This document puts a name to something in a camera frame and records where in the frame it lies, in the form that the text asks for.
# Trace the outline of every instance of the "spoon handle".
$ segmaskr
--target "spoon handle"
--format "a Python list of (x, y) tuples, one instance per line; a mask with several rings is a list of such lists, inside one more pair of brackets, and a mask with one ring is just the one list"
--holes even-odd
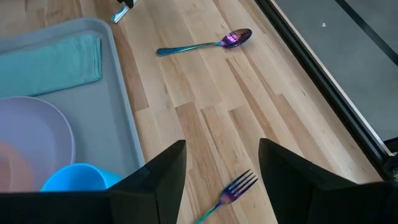
[(170, 54), (176, 54), (176, 53), (184, 52), (184, 51), (187, 51), (187, 50), (193, 50), (193, 49), (197, 49), (197, 48), (200, 48), (200, 47), (209, 47), (209, 46), (221, 46), (221, 42), (196, 44), (196, 45), (185, 46), (185, 47), (161, 48), (161, 49), (157, 49), (156, 50), (156, 54), (158, 56), (166, 56), (166, 55), (170, 55)]

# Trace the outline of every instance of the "gray tray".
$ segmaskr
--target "gray tray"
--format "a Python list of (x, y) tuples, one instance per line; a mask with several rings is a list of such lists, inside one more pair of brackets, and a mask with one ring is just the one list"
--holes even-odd
[(0, 54), (34, 49), (75, 35), (101, 38), (103, 78), (38, 96), (67, 117), (76, 141), (76, 162), (88, 162), (123, 177), (144, 165), (112, 30), (102, 20), (81, 18), (0, 39)]

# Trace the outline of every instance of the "gray floor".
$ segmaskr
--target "gray floor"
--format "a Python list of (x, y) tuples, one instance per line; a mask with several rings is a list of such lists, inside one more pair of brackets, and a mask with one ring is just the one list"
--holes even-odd
[[(398, 67), (334, 0), (276, 2), (381, 139), (398, 137)], [(398, 52), (398, 1), (346, 2)]]

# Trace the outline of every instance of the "light wood planks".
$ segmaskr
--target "light wood planks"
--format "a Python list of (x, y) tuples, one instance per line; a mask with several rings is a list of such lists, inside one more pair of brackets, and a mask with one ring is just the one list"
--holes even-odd
[[(109, 23), (118, 7), (116, 0), (3, 0), (0, 37), (81, 16)], [(187, 140), (179, 224), (193, 223), (211, 208), (242, 171), (259, 174), (259, 138), (352, 181), (380, 180), (254, 0), (138, 0), (110, 25), (146, 160)], [(237, 49), (155, 55), (159, 47), (215, 41), (242, 27), (254, 35)], [(259, 182), (207, 223), (276, 219)]]

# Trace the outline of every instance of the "lavender plate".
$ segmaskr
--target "lavender plate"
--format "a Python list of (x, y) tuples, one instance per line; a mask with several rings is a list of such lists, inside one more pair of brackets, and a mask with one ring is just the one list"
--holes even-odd
[(0, 142), (20, 152), (27, 161), (33, 191), (39, 191), (52, 174), (75, 161), (75, 139), (67, 119), (38, 98), (0, 100)]

